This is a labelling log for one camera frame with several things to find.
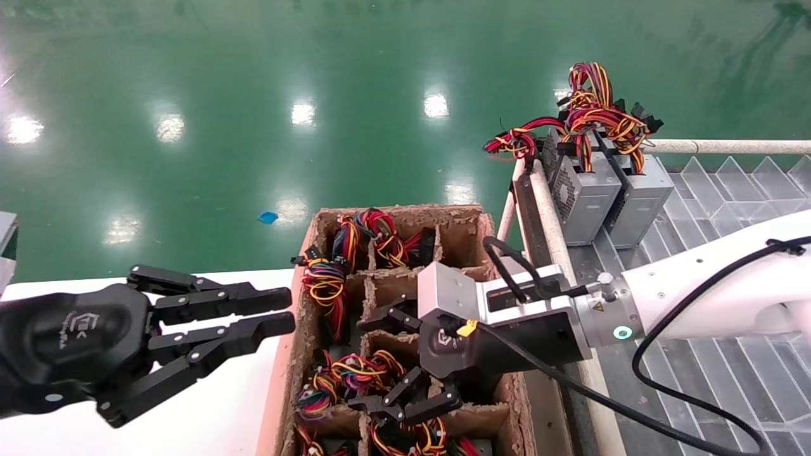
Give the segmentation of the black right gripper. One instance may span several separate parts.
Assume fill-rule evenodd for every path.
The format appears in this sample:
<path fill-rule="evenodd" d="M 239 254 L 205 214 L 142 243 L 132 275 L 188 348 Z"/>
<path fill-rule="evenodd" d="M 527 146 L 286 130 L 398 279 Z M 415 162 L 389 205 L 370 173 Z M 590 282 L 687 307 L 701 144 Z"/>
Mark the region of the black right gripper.
<path fill-rule="evenodd" d="M 428 390 L 429 374 L 469 380 L 534 370 L 538 361 L 559 366 L 589 358 L 577 305 L 589 301 L 592 286 L 570 288 L 559 266 L 519 272 L 513 280 L 519 294 L 504 278 L 477 282 L 449 266 L 423 269 L 418 303 L 398 298 L 357 323 L 363 332 L 419 333 L 423 369 L 409 370 L 383 395 L 357 396 L 347 406 L 379 426 L 414 426 L 463 406 L 454 384 L 437 395 L 420 395 Z"/>

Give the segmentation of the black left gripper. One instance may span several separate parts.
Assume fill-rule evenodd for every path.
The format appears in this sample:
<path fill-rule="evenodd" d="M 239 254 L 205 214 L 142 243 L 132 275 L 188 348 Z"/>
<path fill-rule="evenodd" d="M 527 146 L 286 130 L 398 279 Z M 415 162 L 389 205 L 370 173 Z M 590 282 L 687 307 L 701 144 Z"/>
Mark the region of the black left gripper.
<path fill-rule="evenodd" d="M 119 428 L 263 340 L 295 331 L 293 314 L 278 312 L 151 337 L 153 314 L 166 324 L 263 314 L 289 308 L 291 291 L 147 265 L 133 266 L 127 285 L 2 302 L 2 418 L 93 400 Z M 153 305 L 142 293 L 161 297 Z"/>

